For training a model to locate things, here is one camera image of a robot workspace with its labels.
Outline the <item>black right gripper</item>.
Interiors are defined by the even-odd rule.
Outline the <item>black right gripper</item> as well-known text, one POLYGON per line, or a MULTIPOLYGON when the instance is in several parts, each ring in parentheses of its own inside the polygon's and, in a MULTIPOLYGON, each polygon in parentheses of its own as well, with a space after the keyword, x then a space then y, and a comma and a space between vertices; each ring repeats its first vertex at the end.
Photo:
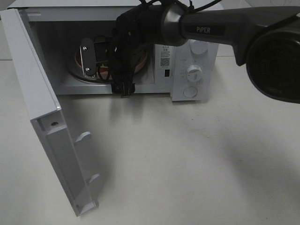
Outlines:
POLYGON ((147 48, 148 44, 138 28, 113 29, 107 49, 112 93, 120 94, 122 98, 135 93, 135 68, 142 56, 147 54, 147 48))

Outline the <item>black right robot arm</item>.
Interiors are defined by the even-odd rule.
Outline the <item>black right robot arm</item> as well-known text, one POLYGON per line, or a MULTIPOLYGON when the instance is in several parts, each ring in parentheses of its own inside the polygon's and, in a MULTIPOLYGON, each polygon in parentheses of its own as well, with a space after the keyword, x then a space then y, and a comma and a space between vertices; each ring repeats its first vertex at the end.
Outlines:
POLYGON ((149 44, 181 46, 188 40, 230 45, 252 84, 283 102, 300 101, 300 8, 211 10, 178 0, 142 0, 116 20, 108 47, 112 91, 130 96, 141 51, 149 44))

